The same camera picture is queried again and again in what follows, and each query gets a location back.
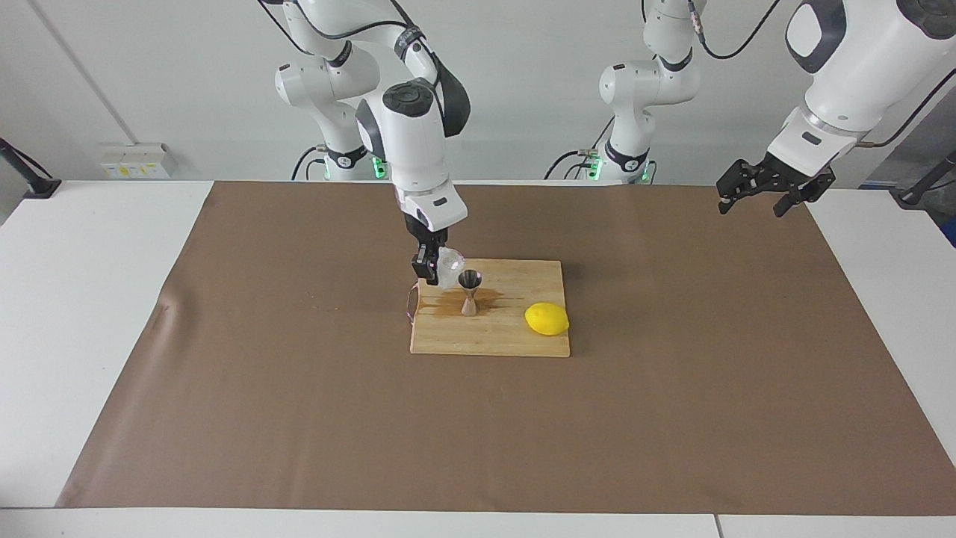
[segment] table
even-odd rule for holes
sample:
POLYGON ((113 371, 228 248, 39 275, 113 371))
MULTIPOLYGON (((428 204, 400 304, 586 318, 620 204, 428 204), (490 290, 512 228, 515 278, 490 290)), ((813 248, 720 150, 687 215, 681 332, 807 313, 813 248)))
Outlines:
MULTIPOLYGON (((136 343, 209 182, 77 182, 26 201, 0 227, 0 505, 53 505, 136 343)), ((811 206, 887 348, 956 460, 956 250, 922 213, 885 192, 832 191, 811 206), (915 339, 914 334, 924 335, 915 339)), ((328 530, 395 536, 474 532, 713 537, 712 515, 557 516, 281 510, 3 510, 17 534, 260 535, 328 530)), ((722 516, 725 537, 956 535, 956 518, 722 516)))

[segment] cutting board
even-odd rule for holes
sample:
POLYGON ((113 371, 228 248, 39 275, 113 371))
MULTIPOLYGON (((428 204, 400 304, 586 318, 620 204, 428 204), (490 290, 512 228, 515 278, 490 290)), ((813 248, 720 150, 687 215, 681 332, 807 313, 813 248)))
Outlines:
POLYGON ((482 274, 482 285, 475 293, 478 315, 462 315, 465 290, 460 286, 443 290, 420 280, 412 322, 412 353, 571 356, 567 331, 543 336, 525 323, 525 310, 534 303, 566 306, 560 261, 470 258, 467 269, 482 274))

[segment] lemon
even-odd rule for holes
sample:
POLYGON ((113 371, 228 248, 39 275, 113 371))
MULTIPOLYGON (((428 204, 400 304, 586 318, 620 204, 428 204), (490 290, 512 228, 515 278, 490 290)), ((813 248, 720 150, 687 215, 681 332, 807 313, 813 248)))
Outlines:
POLYGON ((535 303, 525 310, 525 321, 534 332, 555 336, 568 330, 568 312, 554 303, 535 303))

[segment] brown tablecloth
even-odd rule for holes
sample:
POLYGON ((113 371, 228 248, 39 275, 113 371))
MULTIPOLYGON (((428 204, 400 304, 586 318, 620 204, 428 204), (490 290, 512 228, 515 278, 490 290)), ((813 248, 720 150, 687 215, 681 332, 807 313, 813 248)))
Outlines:
POLYGON ((562 261, 571 359, 409 354, 388 186, 219 183, 58 504, 956 514, 805 209, 461 193, 451 246, 562 261))

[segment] electrical box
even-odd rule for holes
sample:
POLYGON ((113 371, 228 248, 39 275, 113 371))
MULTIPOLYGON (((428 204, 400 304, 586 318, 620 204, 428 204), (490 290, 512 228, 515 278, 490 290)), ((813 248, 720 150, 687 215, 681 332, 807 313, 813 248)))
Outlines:
POLYGON ((176 161, 161 144, 108 146, 100 166, 111 179, 171 179, 176 161))

